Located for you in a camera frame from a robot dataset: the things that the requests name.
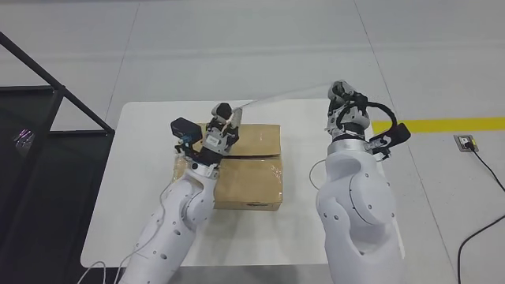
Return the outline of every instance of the white tabletop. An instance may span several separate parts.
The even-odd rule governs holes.
[[[159,206],[172,178],[179,117],[206,122],[216,101],[128,103],[110,150],[81,263],[117,267]],[[247,101],[230,101],[232,107]],[[281,125],[283,202],[278,211],[214,210],[202,226],[183,266],[326,263],[324,229],[316,212],[311,166],[324,159],[330,136],[326,99],[283,100],[244,109],[242,123]],[[324,167],[313,173],[324,180]]]

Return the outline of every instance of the yellow stripe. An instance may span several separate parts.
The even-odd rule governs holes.
[[[505,118],[442,118],[437,120],[405,120],[411,133],[459,133],[505,130]],[[388,129],[389,121],[373,121],[374,133]]]

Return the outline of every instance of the black wire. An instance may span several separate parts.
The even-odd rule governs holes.
[[[344,115],[346,115],[347,112],[350,111],[351,108],[353,107],[376,107],[377,109],[380,109],[382,110],[385,114],[387,114],[387,116],[391,119],[391,127],[389,129],[392,129],[394,127],[396,127],[396,125],[398,125],[398,121],[396,120],[396,117],[395,117],[395,114],[393,113],[393,111],[383,105],[382,103],[375,103],[375,102],[369,102],[369,101],[366,101],[366,102],[363,102],[363,103],[357,103],[357,102],[354,102],[354,103],[351,103],[349,105],[347,105],[346,107],[344,107],[338,117],[337,117],[337,120],[335,121],[335,124],[337,125],[337,127],[339,129],[342,128],[342,124],[340,123],[344,117]]]
[[[484,160],[482,160],[482,158],[477,154],[477,152],[475,151],[475,148],[474,147],[469,147],[470,150],[472,151],[472,153],[475,154],[475,156],[477,158],[479,158],[479,160],[481,161],[481,163],[483,165],[486,166],[486,168],[488,168],[489,172],[491,172],[492,176],[495,178],[496,180],[496,183],[498,183],[499,187],[505,192],[505,188],[503,187],[502,183],[499,181],[498,177],[496,176],[496,174],[494,173],[493,170],[491,170],[491,168],[484,162]],[[486,230],[487,228],[489,227],[492,227],[494,225],[496,225],[497,223],[499,223],[500,221],[502,221],[503,219],[505,219],[505,215],[503,215],[502,217],[500,217],[499,219],[497,219],[496,221],[490,223],[489,225],[479,229],[478,231],[476,231],[475,233],[473,233],[470,237],[466,238],[462,243],[461,245],[459,246],[459,250],[458,250],[458,284],[461,284],[461,252],[463,250],[463,247],[466,245],[466,243],[472,239],[473,237],[477,236],[478,234],[480,234],[481,232],[483,232],[484,230]]]

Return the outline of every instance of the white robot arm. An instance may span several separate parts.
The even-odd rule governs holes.
[[[370,103],[345,81],[328,92],[327,180],[316,207],[326,232],[325,249],[334,284],[399,284],[402,257],[393,225],[395,198],[386,178],[377,171],[375,154],[389,156],[389,148],[410,138],[386,106]],[[392,121],[391,128],[370,141],[365,129],[367,107],[378,107]]]
[[[202,140],[199,125],[184,118],[172,122],[172,132],[180,138],[176,149],[189,166],[162,193],[161,206],[135,244],[136,251],[120,283],[167,284],[181,266],[198,226],[212,213],[219,163],[238,140],[241,114],[241,109],[232,112],[227,103],[216,106],[200,151],[193,150],[193,145]]]

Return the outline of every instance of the gray floor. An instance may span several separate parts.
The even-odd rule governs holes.
[[[347,79],[400,118],[505,114],[505,0],[0,0],[0,31],[113,127],[131,101],[256,99]],[[0,51],[0,85],[38,84]],[[301,97],[324,95],[301,95]],[[384,118],[375,111],[373,118]],[[94,128],[64,105],[54,129]],[[503,132],[473,134],[505,180]],[[385,163],[408,283],[455,280],[459,243],[505,211],[450,133]],[[465,283],[505,282],[500,223],[468,244]],[[174,282],[331,283],[326,265],[182,268]]]

